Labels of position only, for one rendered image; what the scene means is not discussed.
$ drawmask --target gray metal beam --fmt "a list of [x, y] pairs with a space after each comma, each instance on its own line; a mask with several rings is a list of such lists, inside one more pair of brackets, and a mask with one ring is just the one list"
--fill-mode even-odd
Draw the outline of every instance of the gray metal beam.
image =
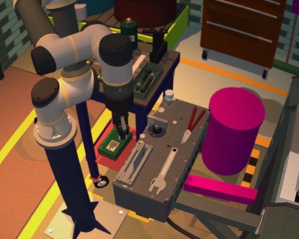
[[196, 216], [218, 239], [239, 239], [239, 237], [227, 226], [207, 218]]
[[185, 192], [180, 192], [174, 207], [194, 214], [197, 218], [207, 218], [249, 232], [255, 232], [262, 219], [259, 215], [231, 208]]

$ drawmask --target drawer handle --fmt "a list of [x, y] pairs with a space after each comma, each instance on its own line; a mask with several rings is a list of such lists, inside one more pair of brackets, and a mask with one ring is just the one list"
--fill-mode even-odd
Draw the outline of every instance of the drawer handle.
[[277, 17], [274, 16], [274, 15], [270, 15], [270, 14], [268, 14], [268, 13], [265, 13], [265, 12], [262, 12], [262, 11], [258, 11], [258, 10], [255, 10], [255, 9], [252, 9], [252, 8], [249, 8], [249, 7], [246, 7], [246, 6], [241, 6], [241, 5], [238, 5], [238, 4], [229, 2], [229, 1], [224, 1], [224, 0], [216, 0], [216, 1], [223, 2], [223, 3], [229, 4], [229, 5], [233, 5], [233, 6], [237, 6], [237, 7], [241, 7], [241, 8], [244, 8], [244, 9], [247, 9], [247, 10], [250, 10], [250, 11], [254, 11], [254, 12], [257, 12], [257, 13], [260, 13], [260, 14], [263, 14], [263, 15], [266, 15], [266, 16], [273, 17], [273, 18], [277, 18]]
[[280, 5], [280, 3], [279, 3], [279, 2], [276, 2], [276, 1], [271, 1], [271, 0], [264, 0], [264, 1], [268, 1], [268, 2], [271, 2], [271, 3], [273, 3], [273, 4]]
[[246, 33], [244, 31], [240, 31], [240, 30], [237, 30], [237, 29], [233, 29], [233, 28], [230, 28], [230, 27], [227, 27], [227, 26], [223, 26], [223, 25], [217, 24], [217, 23], [213, 23], [211, 21], [207, 21], [207, 23], [211, 24], [211, 25], [219, 26], [219, 27], [222, 27], [222, 28], [225, 28], [225, 29], [228, 29], [228, 30], [232, 30], [232, 31], [235, 31], [235, 32], [239, 32], [239, 33], [242, 33], [242, 34], [245, 34], [245, 35], [248, 35], [248, 36], [252, 36], [254, 38], [258, 38], [259, 40], [263, 40], [263, 41], [272, 43], [272, 41], [270, 41], [270, 40], [264, 39], [264, 38], [259, 37], [259, 36], [255, 36], [253, 34]]

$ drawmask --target red handle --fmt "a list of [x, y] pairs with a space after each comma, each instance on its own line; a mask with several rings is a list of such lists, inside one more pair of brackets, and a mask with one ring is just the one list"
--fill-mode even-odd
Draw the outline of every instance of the red handle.
[[188, 124], [188, 127], [187, 127], [188, 130], [190, 130], [191, 124], [193, 123], [196, 111], [197, 111], [197, 107], [194, 108], [193, 113], [191, 114], [191, 118], [190, 118], [190, 121], [189, 121], [189, 124]]
[[205, 114], [206, 110], [203, 110], [200, 115], [198, 116], [197, 120], [195, 121], [195, 123], [193, 124], [193, 126], [190, 128], [189, 131], [192, 131], [195, 126], [198, 124], [198, 122], [200, 121], [200, 119], [203, 117], [203, 115]]

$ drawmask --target wrench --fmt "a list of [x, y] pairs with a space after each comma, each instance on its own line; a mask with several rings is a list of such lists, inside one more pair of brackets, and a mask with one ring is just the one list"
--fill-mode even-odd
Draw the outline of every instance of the wrench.
[[171, 151], [165, 161], [165, 164], [159, 173], [159, 176], [157, 178], [153, 178], [151, 181], [151, 185], [149, 187], [150, 193], [153, 191], [154, 188], [157, 188], [156, 195], [158, 196], [159, 193], [164, 191], [164, 189], [166, 188], [166, 182], [165, 182], [164, 178], [165, 178], [171, 164], [173, 163], [177, 152], [178, 152], [177, 148], [171, 149]]

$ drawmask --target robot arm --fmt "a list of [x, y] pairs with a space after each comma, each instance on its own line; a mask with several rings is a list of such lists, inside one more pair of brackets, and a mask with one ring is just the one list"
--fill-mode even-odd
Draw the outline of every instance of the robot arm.
[[[47, 0], [49, 4], [47, 8], [58, 6], [62, 1], [66, 2], [65, 0]], [[14, 0], [13, 6], [35, 46], [31, 57], [39, 75], [52, 73], [92, 56], [96, 58], [102, 67], [105, 105], [117, 118], [116, 125], [120, 140], [125, 139], [129, 133], [128, 110], [134, 103], [133, 50], [128, 37], [112, 34], [111, 30], [101, 22], [93, 21], [86, 24], [81, 32], [60, 38], [37, 0]], [[59, 113], [48, 114], [51, 109], [37, 108], [38, 120], [54, 122], [55, 117], [59, 117], [65, 108], [90, 99], [93, 96], [93, 84], [91, 84], [93, 81], [94, 76], [91, 70], [87, 71], [84, 76], [82, 75], [79, 80], [62, 77], [59, 83], [60, 88], [63, 89], [62, 92], [65, 92], [65, 100], [50, 104], [50, 107], [59, 108]]]

